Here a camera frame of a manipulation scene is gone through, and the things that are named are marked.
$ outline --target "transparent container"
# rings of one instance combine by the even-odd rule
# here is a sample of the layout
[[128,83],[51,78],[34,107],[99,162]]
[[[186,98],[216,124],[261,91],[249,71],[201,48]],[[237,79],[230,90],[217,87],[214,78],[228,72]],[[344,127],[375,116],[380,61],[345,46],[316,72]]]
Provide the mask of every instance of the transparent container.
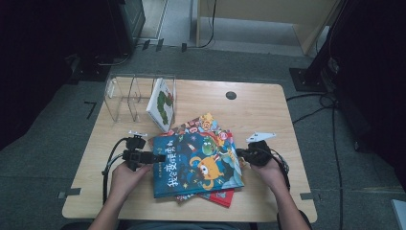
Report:
[[150,122],[147,105],[154,84],[159,78],[166,80],[173,94],[173,116],[170,121],[173,124],[176,105],[174,75],[109,74],[104,91],[104,102],[113,121],[117,123]]

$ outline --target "floor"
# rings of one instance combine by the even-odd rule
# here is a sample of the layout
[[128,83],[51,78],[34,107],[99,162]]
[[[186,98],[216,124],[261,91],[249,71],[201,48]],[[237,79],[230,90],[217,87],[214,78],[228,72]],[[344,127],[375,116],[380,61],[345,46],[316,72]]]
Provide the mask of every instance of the floor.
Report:
[[[158,39],[164,39],[164,45],[167,46],[180,47],[182,43],[186,43],[190,48],[196,46],[196,0],[144,0],[144,8],[147,21],[140,42],[150,39],[153,44],[157,43]],[[211,26],[211,18],[202,19],[200,45],[208,43],[212,35]],[[326,36],[327,28],[308,57],[317,55],[317,49],[323,45]],[[214,39],[206,49],[304,56],[291,24],[222,18],[214,19]]]

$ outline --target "forearm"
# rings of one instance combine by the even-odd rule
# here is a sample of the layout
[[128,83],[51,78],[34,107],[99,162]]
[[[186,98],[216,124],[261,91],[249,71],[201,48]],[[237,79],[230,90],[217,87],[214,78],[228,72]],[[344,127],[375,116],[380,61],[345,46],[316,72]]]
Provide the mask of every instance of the forearm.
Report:
[[121,200],[112,197],[107,199],[89,229],[114,229],[123,205],[124,202]]
[[309,229],[289,191],[285,188],[272,191],[277,200],[282,229]]

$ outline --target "picture book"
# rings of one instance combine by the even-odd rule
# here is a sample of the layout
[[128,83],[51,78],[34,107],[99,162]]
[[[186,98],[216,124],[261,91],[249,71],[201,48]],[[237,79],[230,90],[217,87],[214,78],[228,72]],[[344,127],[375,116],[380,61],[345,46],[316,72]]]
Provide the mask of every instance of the picture book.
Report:
[[225,189],[196,195],[177,195],[176,200],[179,202],[183,202],[192,197],[199,196],[216,204],[229,208],[231,206],[231,201],[233,200],[233,195],[234,189]]
[[[210,112],[194,118],[180,126],[171,128],[167,132],[159,134],[160,136],[171,136],[185,133],[204,132],[204,131],[219,131],[220,126],[217,120],[214,119]],[[153,137],[148,140],[149,146],[153,149]]]
[[156,136],[153,152],[167,156],[153,166],[156,198],[244,186],[229,130]]
[[197,195],[229,208],[231,205],[231,201],[233,200],[234,189],[226,189]]
[[173,117],[173,95],[163,78],[155,82],[147,113],[163,132],[168,132]]

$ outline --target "hand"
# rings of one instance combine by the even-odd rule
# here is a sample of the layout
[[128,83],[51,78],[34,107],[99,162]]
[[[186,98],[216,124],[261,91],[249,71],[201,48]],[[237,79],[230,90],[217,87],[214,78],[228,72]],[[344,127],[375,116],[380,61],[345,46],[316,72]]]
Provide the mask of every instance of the hand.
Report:
[[114,198],[124,202],[128,195],[144,177],[144,175],[151,170],[151,168],[152,165],[144,165],[134,172],[127,166],[126,162],[123,162],[117,166],[112,174],[108,199]]
[[287,190],[283,174],[275,159],[271,159],[263,167],[251,165],[251,169],[260,175],[263,182],[265,182],[272,192],[275,193],[277,190],[282,190],[283,188]]
[[136,172],[123,162],[113,171],[110,194],[89,229],[114,229],[116,221],[128,195],[134,190],[152,165],[144,165]]

